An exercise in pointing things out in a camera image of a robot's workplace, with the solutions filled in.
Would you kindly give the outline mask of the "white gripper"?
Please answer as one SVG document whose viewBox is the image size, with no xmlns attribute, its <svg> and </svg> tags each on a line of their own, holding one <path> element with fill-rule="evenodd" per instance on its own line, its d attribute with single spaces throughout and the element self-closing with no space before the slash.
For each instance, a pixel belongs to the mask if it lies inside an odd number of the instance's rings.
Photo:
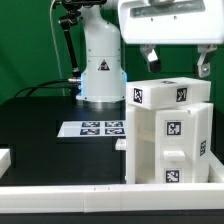
<svg viewBox="0 0 224 224">
<path fill-rule="evenodd" d="M 140 46 L 148 71 L 158 73 L 161 61 L 149 44 L 206 44 L 198 46 L 195 72 L 210 75 L 210 62 L 224 43 L 224 0 L 119 0 L 118 16 L 123 39 Z"/>
</svg>

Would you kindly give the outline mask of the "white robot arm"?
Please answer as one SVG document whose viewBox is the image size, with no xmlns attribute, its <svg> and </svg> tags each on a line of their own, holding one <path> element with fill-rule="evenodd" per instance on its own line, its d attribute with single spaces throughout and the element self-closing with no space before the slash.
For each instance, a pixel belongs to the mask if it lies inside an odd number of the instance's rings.
<svg viewBox="0 0 224 224">
<path fill-rule="evenodd" d="M 224 43 L 224 0 L 109 0 L 118 11 L 117 26 L 104 20 L 100 7 L 81 8 L 86 43 L 86 69 L 78 98 L 89 103 L 125 99 L 126 74 L 120 42 L 138 44 L 145 58 L 157 45 L 196 45 L 199 76 L 209 74 L 208 54 Z"/>
</svg>

